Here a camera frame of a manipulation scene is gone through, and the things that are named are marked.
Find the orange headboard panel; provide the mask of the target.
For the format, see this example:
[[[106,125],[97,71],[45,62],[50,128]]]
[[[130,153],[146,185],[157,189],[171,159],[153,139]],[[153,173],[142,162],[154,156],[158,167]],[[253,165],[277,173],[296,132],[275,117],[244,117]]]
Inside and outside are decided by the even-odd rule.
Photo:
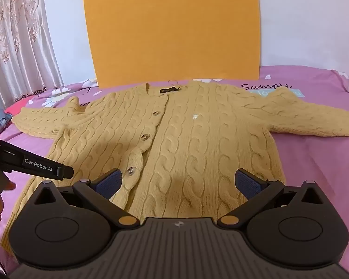
[[[259,0],[84,0],[84,9],[101,88],[259,77]]]

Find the mustard cable-knit cardigan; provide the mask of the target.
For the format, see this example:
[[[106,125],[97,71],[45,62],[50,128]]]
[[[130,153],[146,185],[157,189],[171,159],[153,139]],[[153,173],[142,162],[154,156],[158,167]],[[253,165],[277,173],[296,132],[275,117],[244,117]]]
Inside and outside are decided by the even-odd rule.
[[[307,103],[280,87],[260,96],[192,81],[161,93],[143,84],[81,106],[23,108],[23,133],[52,139],[48,158],[71,166],[70,186],[111,169],[123,174],[111,202],[147,217],[220,218],[242,204],[235,172],[285,181],[273,133],[349,137],[349,111]]]

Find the beige floral curtain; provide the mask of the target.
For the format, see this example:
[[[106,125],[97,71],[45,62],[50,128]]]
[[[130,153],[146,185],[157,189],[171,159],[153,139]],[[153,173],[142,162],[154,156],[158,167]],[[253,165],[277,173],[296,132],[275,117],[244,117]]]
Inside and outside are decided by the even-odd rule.
[[[63,83],[44,0],[0,0],[0,107]]]

